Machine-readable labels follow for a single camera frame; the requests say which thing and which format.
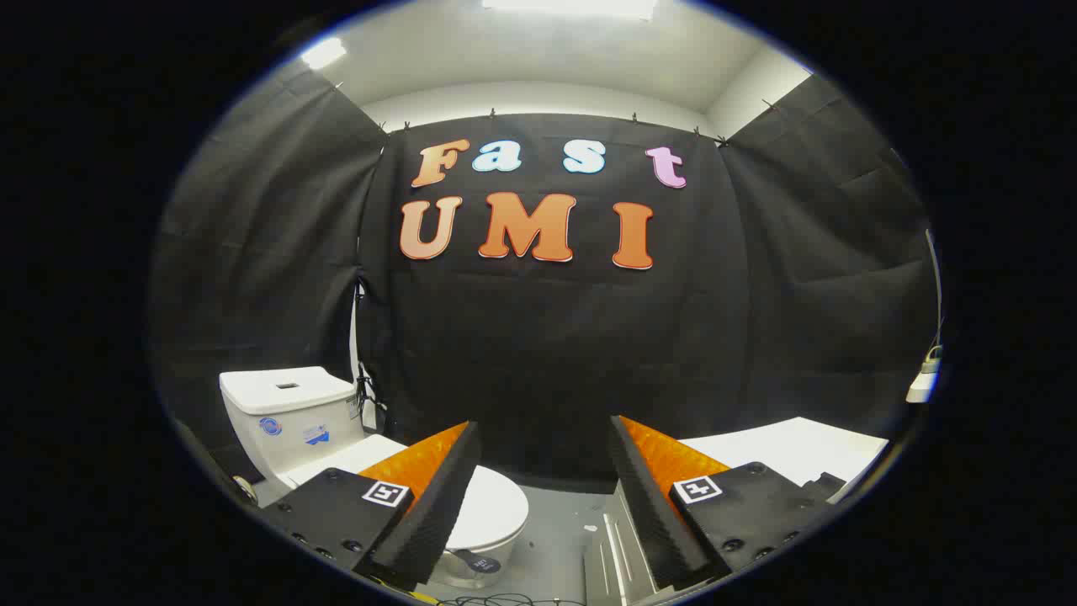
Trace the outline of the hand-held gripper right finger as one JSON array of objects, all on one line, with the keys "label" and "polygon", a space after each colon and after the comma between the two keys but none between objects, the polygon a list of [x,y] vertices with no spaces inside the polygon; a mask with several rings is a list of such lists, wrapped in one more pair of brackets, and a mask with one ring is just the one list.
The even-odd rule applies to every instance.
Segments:
[{"label": "hand-held gripper right finger", "polygon": [[797,484],[760,461],[725,465],[629,417],[611,417],[609,456],[658,589],[743,569],[815,525],[845,481]]}]

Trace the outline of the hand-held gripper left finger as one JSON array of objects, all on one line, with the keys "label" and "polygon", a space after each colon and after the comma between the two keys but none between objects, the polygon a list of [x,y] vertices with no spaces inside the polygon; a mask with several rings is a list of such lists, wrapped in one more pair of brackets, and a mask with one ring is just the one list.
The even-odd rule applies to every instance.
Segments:
[{"label": "hand-held gripper left finger", "polygon": [[480,453],[478,423],[458,423],[359,473],[327,465],[261,519],[339,568],[412,590],[445,551]]}]

